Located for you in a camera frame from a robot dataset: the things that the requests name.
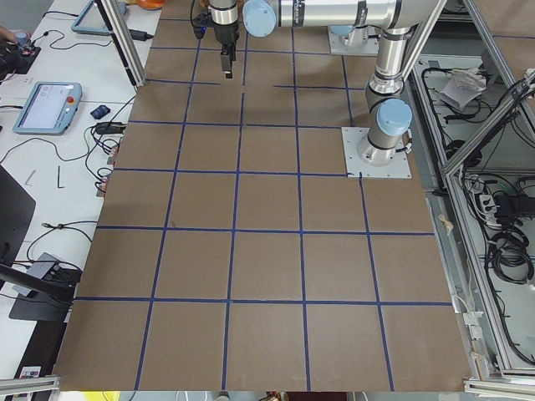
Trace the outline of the teach pendant tablet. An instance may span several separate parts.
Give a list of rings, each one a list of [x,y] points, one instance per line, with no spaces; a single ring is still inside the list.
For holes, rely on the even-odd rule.
[[[88,1],[84,9],[71,25],[71,30],[79,34],[109,36],[104,19],[102,18],[96,1]]]
[[[83,95],[80,83],[37,82],[13,126],[20,135],[62,135]]]

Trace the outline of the dark blue small pouch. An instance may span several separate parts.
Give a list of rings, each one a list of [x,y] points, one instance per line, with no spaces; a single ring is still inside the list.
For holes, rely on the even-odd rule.
[[[102,119],[104,118],[107,114],[110,113],[110,108],[104,104],[96,107],[95,109],[93,109],[91,112],[90,112],[90,115],[94,118],[94,119]]]

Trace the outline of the black monitor stand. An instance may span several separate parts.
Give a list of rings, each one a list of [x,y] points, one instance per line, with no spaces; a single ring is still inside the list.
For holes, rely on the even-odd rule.
[[[74,299],[81,271],[60,266],[59,278],[46,281],[27,274],[27,268],[19,271],[14,267],[22,264],[16,257],[22,249],[35,207],[32,196],[1,169],[1,283],[11,283],[16,292],[9,317],[62,322]]]

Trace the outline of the teach pendant tablet far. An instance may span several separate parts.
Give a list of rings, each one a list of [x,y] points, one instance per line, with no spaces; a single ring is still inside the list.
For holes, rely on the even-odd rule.
[[[88,1],[84,9],[71,25],[71,30],[79,34],[109,36],[104,19],[102,18],[96,1]]]

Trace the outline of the black allen key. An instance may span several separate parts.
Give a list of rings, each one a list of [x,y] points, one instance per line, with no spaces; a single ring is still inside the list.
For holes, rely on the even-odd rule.
[[[57,186],[57,189],[64,189],[65,188],[65,186],[62,185],[62,181],[61,181],[61,165],[57,166],[56,186]]]

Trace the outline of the grey usb hub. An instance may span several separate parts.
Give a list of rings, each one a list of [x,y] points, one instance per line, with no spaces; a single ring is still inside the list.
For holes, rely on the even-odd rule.
[[[30,265],[26,273],[30,276],[49,281],[59,278],[60,271],[59,259],[44,252]]]

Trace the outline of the white power strip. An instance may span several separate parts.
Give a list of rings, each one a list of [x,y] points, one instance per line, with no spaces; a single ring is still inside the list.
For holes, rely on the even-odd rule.
[[[476,203],[486,219],[496,219],[498,207],[492,195],[481,193],[476,196]]]

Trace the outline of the teach pendant tablet near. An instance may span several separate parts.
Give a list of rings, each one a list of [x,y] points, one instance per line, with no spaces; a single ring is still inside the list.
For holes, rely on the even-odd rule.
[[[80,83],[37,82],[13,126],[20,135],[62,135],[83,95]]]

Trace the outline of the aluminium frame post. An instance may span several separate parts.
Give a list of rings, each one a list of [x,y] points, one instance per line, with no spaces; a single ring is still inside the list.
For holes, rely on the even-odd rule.
[[[118,2],[115,0],[96,0],[95,2],[130,83],[135,88],[144,86],[146,73]]]

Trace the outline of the orange object on desk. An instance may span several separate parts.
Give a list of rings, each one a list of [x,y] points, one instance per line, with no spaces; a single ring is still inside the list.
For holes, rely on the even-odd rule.
[[[136,4],[145,10],[152,11],[162,9],[165,0],[136,0]]]

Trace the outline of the silver allen key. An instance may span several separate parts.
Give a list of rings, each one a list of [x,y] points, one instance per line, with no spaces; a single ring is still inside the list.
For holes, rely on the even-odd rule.
[[[36,170],[32,170],[32,172],[29,174],[28,178],[24,182],[25,185],[30,185],[30,181],[35,175],[35,173],[36,173]]]

